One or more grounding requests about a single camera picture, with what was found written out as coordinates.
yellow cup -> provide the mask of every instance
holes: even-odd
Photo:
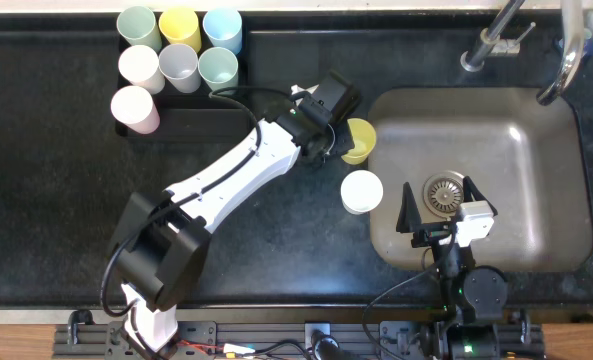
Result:
[[[349,119],[349,131],[352,133],[354,148],[341,158],[350,165],[358,165],[367,159],[376,146],[376,130],[363,119]]]
[[[170,44],[185,44],[197,53],[200,51],[200,28],[194,9],[185,6],[169,8],[160,16],[158,26]]]

black countertop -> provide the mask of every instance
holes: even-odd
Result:
[[[247,15],[250,83],[307,87],[335,68],[361,90],[353,116],[365,118],[395,87],[551,81],[558,15],[521,15],[510,35],[533,18],[539,27],[517,58],[490,59],[475,74],[461,69],[460,54],[491,18]],[[160,191],[233,146],[117,136],[109,111],[119,56],[112,27],[109,15],[0,18],[0,307],[97,307],[107,243],[129,194]],[[593,209],[593,58],[565,98],[578,113]],[[340,159],[297,165],[253,194],[214,234],[203,276],[182,306],[363,304],[410,277],[377,255],[368,215],[343,209],[340,183],[355,169]],[[593,255],[573,273],[509,279],[510,305],[593,304]],[[111,299],[124,302],[117,287]],[[418,281],[393,302],[435,305],[438,289]]]

faucet base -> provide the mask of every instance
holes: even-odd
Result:
[[[465,70],[467,70],[469,72],[481,71],[483,69],[483,66],[485,65],[485,62],[483,61],[478,66],[472,66],[472,65],[468,64],[467,63],[467,53],[468,52],[469,51],[465,51],[463,53],[463,55],[460,56],[460,64],[463,66],[463,69],[465,69]]]

white wall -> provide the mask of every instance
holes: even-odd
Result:
[[[0,13],[26,12],[118,12],[131,5],[155,10],[183,4],[198,11],[215,7],[239,10],[481,10],[499,9],[506,0],[0,0]],[[593,0],[582,0],[593,8]],[[523,9],[557,9],[559,0],[527,0]]]

faucet handle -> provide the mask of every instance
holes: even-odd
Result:
[[[536,23],[532,22],[529,27],[523,31],[518,39],[501,39],[494,45],[490,56],[517,56],[520,52],[520,43],[525,39],[525,36],[529,34],[536,27]]]

